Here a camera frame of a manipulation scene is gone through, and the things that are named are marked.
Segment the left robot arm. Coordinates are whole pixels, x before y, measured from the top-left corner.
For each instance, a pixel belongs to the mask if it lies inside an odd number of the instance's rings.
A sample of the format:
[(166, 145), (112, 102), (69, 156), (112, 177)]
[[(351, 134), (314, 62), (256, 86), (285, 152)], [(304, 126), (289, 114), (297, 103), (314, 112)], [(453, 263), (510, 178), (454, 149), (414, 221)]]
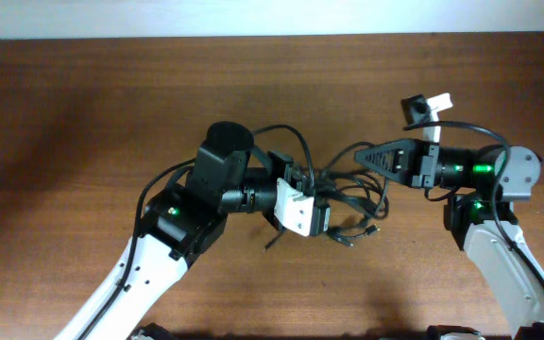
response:
[(289, 156), (263, 152), (234, 122), (212, 124), (194, 159), (163, 171), (151, 199), (141, 195), (134, 229), (115, 267), (57, 335), (59, 339), (170, 339), (141, 325), (153, 304), (223, 234), (232, 213), (261, 213), (279, 233), (328, 229), (330, 205)]

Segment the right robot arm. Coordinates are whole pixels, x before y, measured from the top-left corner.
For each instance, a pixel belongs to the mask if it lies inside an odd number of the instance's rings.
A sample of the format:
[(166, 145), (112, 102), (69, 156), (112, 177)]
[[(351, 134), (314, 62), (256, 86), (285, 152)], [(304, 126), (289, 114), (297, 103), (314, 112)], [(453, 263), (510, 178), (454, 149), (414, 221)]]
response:
[(446, 190), (444, 227), (482, 273), (515, 339), (544, 339), (544, 270), (528, 247), (514, 205), (531, 198), (542, 160), (500, 134), (471, 123), (442, 121), (449, 93), (401, 102), (407, 129), (398, 139), (360, 150), (355, 160), (397, 184)]

